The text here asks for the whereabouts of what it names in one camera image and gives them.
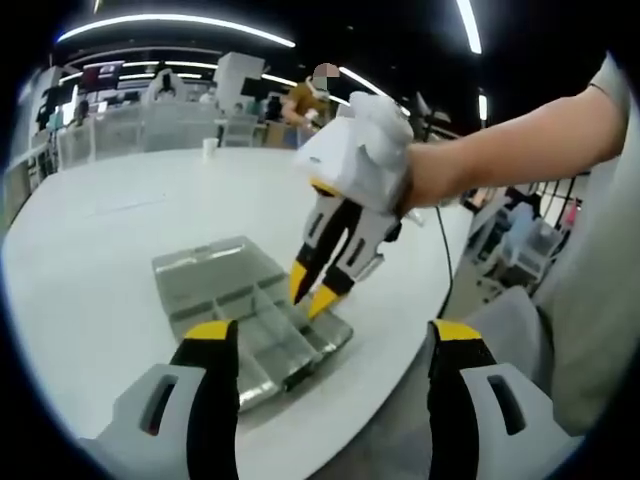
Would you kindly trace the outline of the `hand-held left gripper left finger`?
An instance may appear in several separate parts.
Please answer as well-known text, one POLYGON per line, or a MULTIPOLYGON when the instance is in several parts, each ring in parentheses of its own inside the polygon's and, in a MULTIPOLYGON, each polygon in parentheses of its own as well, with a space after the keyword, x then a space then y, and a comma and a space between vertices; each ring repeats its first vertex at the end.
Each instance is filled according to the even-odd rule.
POLYGON ((113 479, 235 479, 238 376, 237 322, 198 324, 78 442, 113 479))

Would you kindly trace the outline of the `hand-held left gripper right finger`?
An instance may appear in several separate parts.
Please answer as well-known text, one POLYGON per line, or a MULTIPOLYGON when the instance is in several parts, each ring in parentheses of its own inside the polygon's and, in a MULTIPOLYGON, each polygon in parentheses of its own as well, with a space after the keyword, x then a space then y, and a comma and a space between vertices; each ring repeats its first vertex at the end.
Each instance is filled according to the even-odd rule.
POLYGON ((497 362, 478 331, 436 319, 427 346, 430 478, 546 479, 579 448, 551 399, 497 362))

